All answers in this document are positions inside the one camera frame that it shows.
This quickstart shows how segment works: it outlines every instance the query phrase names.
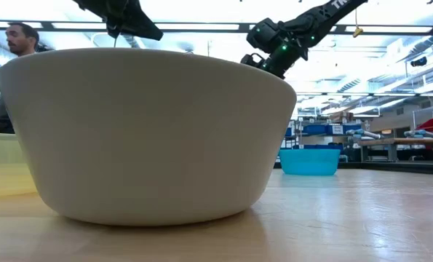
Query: wooden table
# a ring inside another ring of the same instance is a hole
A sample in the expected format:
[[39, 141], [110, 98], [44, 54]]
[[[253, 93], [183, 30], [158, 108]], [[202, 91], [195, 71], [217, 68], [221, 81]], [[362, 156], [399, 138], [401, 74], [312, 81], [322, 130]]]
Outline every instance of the wooden table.
[[433, 175], [275, 170], [251, 210], [161, 228], [80, 223], [35, 194], [0, 197], [2, 261], [433, 261]]
[[362, 147], [362, 162], [368, 158], [368, 146], [388, 146], [388, 160], [397, 162], [397, 145], [429, 145], [433, 146], [433, 139], [423, 138], [385, 138], [377, 140], [362, 140], [359, 143]]

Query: black robotic arm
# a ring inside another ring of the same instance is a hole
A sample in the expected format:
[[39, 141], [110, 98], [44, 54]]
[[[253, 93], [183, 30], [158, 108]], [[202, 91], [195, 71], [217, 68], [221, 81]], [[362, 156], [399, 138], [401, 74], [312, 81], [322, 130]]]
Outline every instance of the black robotic arm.
[[313, 7], [296, 19], [285, 23], [262, 20], [249, 32], [247, 41], [254, 48], [270, 54], [264, 59], [258, 54], [245, 55], [241, 63], [268, 71], [281, 79], [285, 72], [302, 57], [308, 60], [308, 48], [317, 45], [343, 17], [367, 0], [331, 0]]

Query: table surface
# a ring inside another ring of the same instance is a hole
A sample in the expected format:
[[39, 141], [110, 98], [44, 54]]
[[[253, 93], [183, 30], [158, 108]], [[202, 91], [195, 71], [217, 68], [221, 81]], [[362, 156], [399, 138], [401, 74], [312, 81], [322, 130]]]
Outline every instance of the table surface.
[[433, 145], [433, 139], [423, 138], [385, 138], [377, 140], [359, 141], [360, 146], [379, 146], [379, 145]]
[[0, 197], [0, 261], [433, 261], [433, 175], [273, 171], [251, 209], [189, 226], [128, 228]]

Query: blue tray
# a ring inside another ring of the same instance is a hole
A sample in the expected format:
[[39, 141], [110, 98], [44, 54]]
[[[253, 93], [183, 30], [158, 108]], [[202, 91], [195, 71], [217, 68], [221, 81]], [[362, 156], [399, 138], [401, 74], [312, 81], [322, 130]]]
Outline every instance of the blue tray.
[[334, 175], [338, 169], [338, 149], [281, 150], [281, 168], [288, 175]]

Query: yellow bin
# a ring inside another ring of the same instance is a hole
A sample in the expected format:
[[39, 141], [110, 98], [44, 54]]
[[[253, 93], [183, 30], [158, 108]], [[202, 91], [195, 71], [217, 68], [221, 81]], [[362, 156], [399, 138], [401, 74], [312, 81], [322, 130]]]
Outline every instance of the yellow bin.
[[36, 192], [15, 135], [0, 134], [0, 197]]

